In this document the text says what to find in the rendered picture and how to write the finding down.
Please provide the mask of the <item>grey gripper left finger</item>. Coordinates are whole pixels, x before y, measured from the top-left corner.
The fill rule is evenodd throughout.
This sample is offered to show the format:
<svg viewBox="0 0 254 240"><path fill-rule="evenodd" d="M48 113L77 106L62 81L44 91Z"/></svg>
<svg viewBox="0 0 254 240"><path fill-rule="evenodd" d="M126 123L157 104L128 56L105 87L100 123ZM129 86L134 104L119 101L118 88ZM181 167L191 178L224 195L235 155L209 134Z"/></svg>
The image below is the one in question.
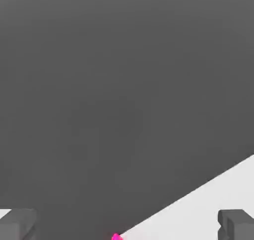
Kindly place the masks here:
<svg viewBox="0 0 254 240"><path fill-rule="evenodd" d="M34 209L0 209L0 240L38 240Z"/></svg>

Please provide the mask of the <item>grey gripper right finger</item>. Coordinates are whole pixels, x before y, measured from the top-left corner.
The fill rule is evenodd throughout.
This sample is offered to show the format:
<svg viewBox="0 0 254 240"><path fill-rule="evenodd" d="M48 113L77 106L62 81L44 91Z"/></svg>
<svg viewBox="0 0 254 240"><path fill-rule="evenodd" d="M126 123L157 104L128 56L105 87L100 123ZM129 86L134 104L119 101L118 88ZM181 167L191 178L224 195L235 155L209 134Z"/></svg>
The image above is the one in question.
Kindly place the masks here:
<svg viewBox="0 0 254 240"><path fill-rule="evenodd" d="M218 240L254 240L254 218L242 209L219 210Z"/></svg>

